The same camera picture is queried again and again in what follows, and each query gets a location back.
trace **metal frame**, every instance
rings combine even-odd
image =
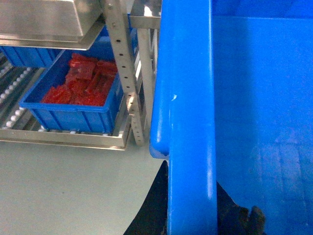
[[[40,48],[55,48],[55,49],[73,49],[73,50],[88,50],[103,26],[105,25],[103,19],[99,19],[92,25],[87,34],[80,40],[60,38],[57,41],[50,41],[45,39],[27,40],[27,39],[0,39],[0,45],[11,47],[40,47]]]
[[[136,82],[141,90],[142,75],[140,72],[139,53],[135,56],[134,69],[137,71]],[[52,144],[86,148],[125,150],[131,132],[132,117],[128,115],[126,99],[120,105],[120,111],[111,135],[102,133],[77,133],[70,131],[45,130],[32,116],[20,108],[18,101],[44,69],[13,68],[4,60],[0,63],[0,141]]]
[[[125,1],[102,0],[102,2],[124,91],[112,135],[43,129],[29,111],[21,109],[18,105],[20,97],[38,79],[43,69],[14,68],[1,54],[0,93],[3,93],[3,96],[0,97],[0,127],[2,127],[0,141],[124,150],[132,128],[136,144],[144,144],[144,129],[149,129],[151,123],[157,31],[155,30],[152,36],[149,29],[138,30],[140,53],[137,51],[134,56]]]
[[[139,98],[139,85],[135,76],[134,56],[129,35],[129,23],[125,1],[104,0],[104,15],[110,34],[115,61],[121,78],[132,129],[137,145],[144,144],[145,120]]]

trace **metal rack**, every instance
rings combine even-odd
[[[44,69],[14,68],[1,54],[0,94],[3,93],[3,98],[0,98],[0,141],[125,150],[128,137],[133,133],[137,145],[144,144],[144,130],[150,128],[151,123],[157,31],[152,37],[149,34],[146,40],[142,40],[149,31],[138,30],[140,52],[134,55],[125,2],[107,0],[103,1],[103,5],[124,91],[112,134],[45,130],[28,110],[18,105],[20,98]]]

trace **black object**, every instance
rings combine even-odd
[[[164,161],[138,214],[124,235],[166,235],[168,166]],[[217,182],[218,234],[266,235],[265,216],[258,207],[237,205]]]
[[[266,235],[265,216],[260,208],[238,206],[217,182],[219,235]]]
[[[138,214],[124,235],[165,235],[167,196],[168,166],[164,161]]]

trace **stainless steel shelf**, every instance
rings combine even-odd
[[[73,41],[72,39],[65,38],[56,41],[57,37],[55,37],[54,41],[46,40],[44,38],[39,38],[37,40],[27,40],[17,39],[16,37],[16,39],[0,38],[0,45],[14,47],[42,47],[56,49],[88,50],[92,46],[93,42],[96,40],[104,25],[105,23],[103,20],[96,21],[87,32],[87,34],[77,42]]]
[[[120,111],[111,135],[45,130],[18,102],[40,77],[44,69],[11,68],[0,77],[0,141],[53,144],[86,148],[125,150],[131,129],[126,101]]]

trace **perforated metal upright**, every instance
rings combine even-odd
[[[135,75],[134,54],[129,35],[129,22],[125,1],[103,0],[104,15],[109,31],[118,72],[137,145],[144,144],[145,115],[139,97],[139,84]]]

